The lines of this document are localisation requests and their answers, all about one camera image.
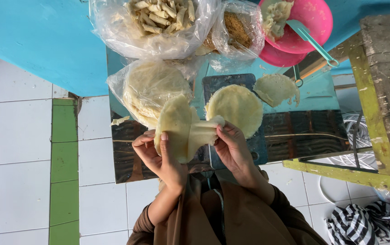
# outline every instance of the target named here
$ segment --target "pink plastic bowl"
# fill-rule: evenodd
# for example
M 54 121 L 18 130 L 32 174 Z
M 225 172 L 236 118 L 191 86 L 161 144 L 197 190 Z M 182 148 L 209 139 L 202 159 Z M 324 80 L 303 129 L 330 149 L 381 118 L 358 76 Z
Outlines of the pink plastic bowl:
M 272 45 L 265 41 L 265 47 L 263 48 L 259 57 L 268 64 L 277 67 L 289 67 L 300 63 L 306 57 L 306 55 L 307 53 L 286 53 L 284 51 L 272 47 Z
M 333 30 L 333 16 L 327 3 L 323 0 L 295 0 L 292 10 L 290 11 L 290 20 L 299 20 L 310 30 L 310 36 L 320 45 L 323 45 L 331 35 Z M 265 38 L 268 43 L 281 51 L 293 54 L 308 53 L 315 50 L 310 42 L 304 41 L 295 31 L 286 25 L 284 36 L 276 42 Z

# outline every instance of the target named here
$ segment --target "hand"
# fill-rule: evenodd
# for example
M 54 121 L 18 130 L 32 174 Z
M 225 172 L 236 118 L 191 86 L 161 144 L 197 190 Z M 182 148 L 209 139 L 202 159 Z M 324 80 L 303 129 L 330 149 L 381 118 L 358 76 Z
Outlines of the hand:
M 219 139 L 215 142 L 214 148 L 224 165 L 233 173 L 241 186 L 247 188 L 256 186 L 256 181 L 261 174 L 252 161 L 243 132 L 225 121 L 224 127 L 218 125 L 216 133 Z
M 161 178 L 172 191 L 181 193 L 186 186 L 187 165 L 180 164 L 171 154 L 170 144 L 166 132 L 160 136 L 159 156 L 154 148 L 155 130 L 149 130 L 137 137 L 132 143 L 137 155 L 145 165 Z

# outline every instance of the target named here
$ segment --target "thin round crepe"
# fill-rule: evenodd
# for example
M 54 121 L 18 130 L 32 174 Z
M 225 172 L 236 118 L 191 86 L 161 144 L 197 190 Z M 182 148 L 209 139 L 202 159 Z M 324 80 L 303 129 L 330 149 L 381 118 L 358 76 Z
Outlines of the thin round crepe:
M 251 138 L 262 124 L 263 105 L 247 88 L 229 85 L 216 91 L 205 106 L 206 119 L 220 115 Z

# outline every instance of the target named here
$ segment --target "yellow-green painted wood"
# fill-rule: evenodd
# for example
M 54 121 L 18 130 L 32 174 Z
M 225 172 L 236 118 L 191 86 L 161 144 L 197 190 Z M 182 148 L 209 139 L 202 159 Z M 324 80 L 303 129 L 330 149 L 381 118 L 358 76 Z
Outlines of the yellow-green painted wood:
M 349 52 L 352 72 L 357 84 L 363 115 L 366 118 L 372 148 L 377 159 L 378 172 L 390 175 L 390 143 L 383 124 L 383 116 L 378 106 L 368 59 L 363 46 Z
M 299 161 L 299 159 L 284 160 L 283 166 L 311 174 L 390 191 L 390 175 L 319 165 L 312 162 Z

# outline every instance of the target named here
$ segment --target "zipper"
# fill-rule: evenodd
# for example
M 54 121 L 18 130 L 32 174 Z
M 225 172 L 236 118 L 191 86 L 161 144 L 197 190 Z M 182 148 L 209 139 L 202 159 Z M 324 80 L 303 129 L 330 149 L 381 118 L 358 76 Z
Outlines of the zipper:
M 211 190 L 211 184 L 210 184 L 210 178 L 207 178 L 207 185 L 209 185 L 209 190 Z M 213 189 L 214 192 L 216 192 L 216 194 L 218 194 L 219 196 L 219 199 L 221 201 L 221 211 L 222 211 L 222 215 L 221 215 L 221 223 L 222 223 L 222 235 L 224 236 L 225 238 L 225 221 L 224 221 L 224 198 L 222 197 L 221 193 L 219 191 L 217 191 L 216 189 Z
M 219 199 L 221 200 L 221 209 L 222 209 L 222 235 L 225 238 L 225 222 L 224 222 L 224 198 L 222 197 L 221 193 L 217 191 L 216 189 L 213 189 L 216 194 L 218 194 Z
M 207 178 L 207 184 L 209 185 L 209 190 L 211 190 L 210 178 Z

